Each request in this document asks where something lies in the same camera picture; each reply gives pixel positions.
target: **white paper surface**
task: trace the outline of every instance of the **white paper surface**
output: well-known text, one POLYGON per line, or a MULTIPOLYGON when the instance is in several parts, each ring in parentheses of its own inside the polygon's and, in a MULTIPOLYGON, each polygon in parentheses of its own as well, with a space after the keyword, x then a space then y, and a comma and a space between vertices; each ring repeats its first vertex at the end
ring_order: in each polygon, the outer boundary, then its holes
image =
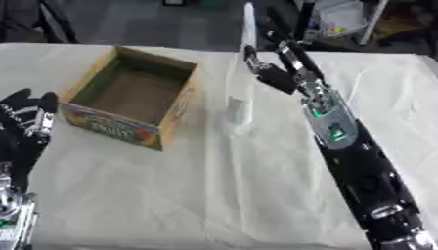
MULTIPOLYGON (((61 91, 107 48, 1 45, 1 93, 61 91)), ((145 50, 201 63, 201 90, 174 141, 156 152, 58 119, 31 175, 42 211, 35 249, 369 249, 317 152, 299 95, 256 85, 252 130, 230 137, 224 82, 232 54, 145 50)), ((311 55, 397 166, 437 236, 431 67, 413 55, 311 55)))

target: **table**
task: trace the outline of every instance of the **table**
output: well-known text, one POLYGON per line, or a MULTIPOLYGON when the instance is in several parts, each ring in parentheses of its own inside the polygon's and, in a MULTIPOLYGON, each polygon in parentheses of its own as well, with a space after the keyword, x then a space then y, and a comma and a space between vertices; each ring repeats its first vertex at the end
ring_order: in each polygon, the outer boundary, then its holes
MULTIPOLYGON (((60 92, 107 49, 2 44, 1 93, 60 92)), ((140 49, 200 63, 200 92, 165 152, 71 127, 59 116, 30 180, 42 211, 36 250, 369 249, 298 95, 256 84, 252 130, 230 135, 224 82, 233 54, 140 49)), ((438 235, 437 64, 415 55, 311 56, 380 142, 438 235)), ((272 54, 261 59, 278 63, 272 54)))

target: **floor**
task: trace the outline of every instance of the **floor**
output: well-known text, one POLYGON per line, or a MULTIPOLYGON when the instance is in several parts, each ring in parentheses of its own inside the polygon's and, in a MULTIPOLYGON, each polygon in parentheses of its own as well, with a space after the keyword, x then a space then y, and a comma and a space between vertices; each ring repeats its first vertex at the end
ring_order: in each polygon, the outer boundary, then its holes
MULTIPOLYGON (((160 0, 59 0, 82 43, 164 46, 173 48, 236 51, 240 42, 245 0, 221 0, 215 8, 199 3, 165 7, 160 0)), ((287 0, 252 0, 258 12, 274 5, 289 23, 296 11, 287 0)), ((363 52, 427 54, 422 42, 366 47, 350 38, 328 41, 363 52)))

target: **open box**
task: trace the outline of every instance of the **open box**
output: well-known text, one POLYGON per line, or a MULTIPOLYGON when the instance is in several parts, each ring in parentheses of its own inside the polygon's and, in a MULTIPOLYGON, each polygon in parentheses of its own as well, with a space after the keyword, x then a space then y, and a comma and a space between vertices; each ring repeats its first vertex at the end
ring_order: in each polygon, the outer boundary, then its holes
POLYGON ((60 108, 72 125, 163 150, 196 89, 196 68, 113 47, 61 95, 60 108))

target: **plastic bottle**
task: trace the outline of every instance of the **plastic bottle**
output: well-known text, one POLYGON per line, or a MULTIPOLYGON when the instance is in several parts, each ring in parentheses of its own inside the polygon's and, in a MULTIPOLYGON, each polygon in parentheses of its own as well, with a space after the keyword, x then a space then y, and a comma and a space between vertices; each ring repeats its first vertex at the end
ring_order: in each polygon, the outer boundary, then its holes
POLYGON ((228 71, 227 85, 227 119, 232 133, 244 134, 250 129, 254 107, 255 76, 244 62, 244 47, 256 48, 256 26, 252 3, 244 6, 244 22, 241 46, 228 71))

